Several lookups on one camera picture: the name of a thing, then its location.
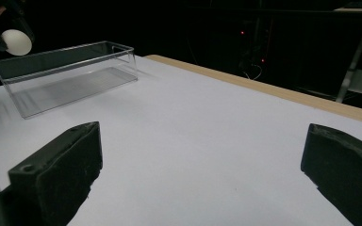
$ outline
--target wooden table edge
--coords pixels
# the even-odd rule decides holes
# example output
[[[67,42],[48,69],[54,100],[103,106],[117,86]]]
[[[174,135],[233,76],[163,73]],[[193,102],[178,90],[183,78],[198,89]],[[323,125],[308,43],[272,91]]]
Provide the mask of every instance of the wooden table edge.
[[[231,84],[242,86],[248,89],[261,91],[273,96],[280,97],[295,103],[302,105],[312,106],[321,110],[326,110],[338,114],[340,116],[348,117],[354,120],[362,121],[362,108],[337,103],[330,100],[325,100],[319,97],[311,96],[301,92],[283,89],[269,84],[261,83],[255,80],[249,80],[243,77],[239,77],[229,73],[222,73],[219,71],[211,70],[209,68],[197,66],[180,60],[159,56],[159,55],[148,55],[145,58],[171,65],[183,70],[187,70],[194,73],[206,75],[215,79],[222,80]]]

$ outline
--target white table surface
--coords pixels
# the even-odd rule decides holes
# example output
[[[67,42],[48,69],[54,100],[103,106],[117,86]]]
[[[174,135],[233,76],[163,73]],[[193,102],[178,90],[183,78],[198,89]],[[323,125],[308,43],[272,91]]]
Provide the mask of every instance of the white table surface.
[[[0,87],[0,188],[99,121],[104,167],[69,225],[351,225],[300,163],[309,123],[362,140],[362,121],[136,58],[139,81],[28,120]]]

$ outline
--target table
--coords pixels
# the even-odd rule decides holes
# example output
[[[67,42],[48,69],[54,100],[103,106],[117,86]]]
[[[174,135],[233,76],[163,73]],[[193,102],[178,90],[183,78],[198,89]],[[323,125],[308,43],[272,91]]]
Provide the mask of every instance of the table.
[[[351,225],[300,162],[309,123],[362,140],[362,109],[163,56],[136,60],[139,81],[29,120],[0,87],[0,188],[60,133],[99,121],[104,166],[69,225]]]

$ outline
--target white egg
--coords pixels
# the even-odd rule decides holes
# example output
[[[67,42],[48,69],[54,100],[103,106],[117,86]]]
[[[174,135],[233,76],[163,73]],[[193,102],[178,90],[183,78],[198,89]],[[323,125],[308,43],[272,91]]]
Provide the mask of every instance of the white egg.
[[[8,53],[15,56],[23,56],[31,51],[31,39],[24,32],[9,29],[4,31],[1,36],[8,47]]]

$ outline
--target clear plastic container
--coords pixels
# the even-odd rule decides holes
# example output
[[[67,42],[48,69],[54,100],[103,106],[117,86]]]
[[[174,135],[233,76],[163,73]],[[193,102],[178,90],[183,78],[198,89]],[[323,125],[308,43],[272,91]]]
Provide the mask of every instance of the clear plastic container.
[[[2,59],[0,79],[28,119],[138,77],[134,48],[104,40]]]

